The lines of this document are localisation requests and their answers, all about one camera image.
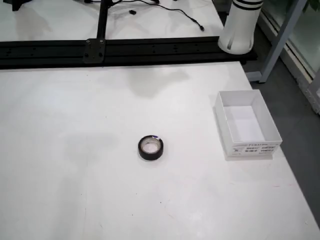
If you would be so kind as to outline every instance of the black frame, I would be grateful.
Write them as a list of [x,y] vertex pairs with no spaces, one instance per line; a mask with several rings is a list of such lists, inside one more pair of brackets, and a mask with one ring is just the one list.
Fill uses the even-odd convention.
[[101,0],[96,38],[0,42],[0,69],[78,68],[194,64],[256,60],[252,50],[233,55],[218,36],[105,40],[112,0]]

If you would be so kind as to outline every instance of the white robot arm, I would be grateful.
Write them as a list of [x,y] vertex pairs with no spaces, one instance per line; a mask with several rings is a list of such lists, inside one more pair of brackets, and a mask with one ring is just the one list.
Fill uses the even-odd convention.
[[263,0],[233,0],[229,16],[220,35],[219,47],[230,54],[250,52]]

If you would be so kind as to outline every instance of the open white box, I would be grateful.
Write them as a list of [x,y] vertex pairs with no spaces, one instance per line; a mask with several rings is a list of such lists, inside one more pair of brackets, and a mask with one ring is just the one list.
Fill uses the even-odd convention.
[[259,90],[220,91],[215,113],[228,156],[271,155],[282,143]]

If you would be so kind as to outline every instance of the white tabletop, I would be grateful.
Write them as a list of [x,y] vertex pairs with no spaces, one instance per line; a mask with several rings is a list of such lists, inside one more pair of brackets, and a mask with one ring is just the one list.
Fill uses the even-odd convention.
[[[121,3],[111,7],[106,39],[184,38],[219,36],[223,25],[211,0],[161,0],[167,8],[184,10],[198,25],[180,12],[144,3]],[[33,0],[19,11],[0,1],[0,41],[85,40],[97,36],[100,4],[75,0]],[[129,10],[137,11],[136,15]]]
[[[0,239],[319,239],[281,150],[225,159],[218,91],[238,63],[3,71]],[[138,142],[158,135],[146,162]]]

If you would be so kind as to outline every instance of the black tape roll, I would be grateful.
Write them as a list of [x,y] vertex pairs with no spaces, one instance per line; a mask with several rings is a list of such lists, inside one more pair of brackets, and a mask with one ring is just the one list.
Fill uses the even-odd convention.
[[[146,149],[147,145],[152,145],[155,150],[148,151]],[[138,143],[138,150],[140,156],[148,161],[154,161],[160,158],[164,152],[164,142],[160,137],[155,135],[149,135],[143,137]]]

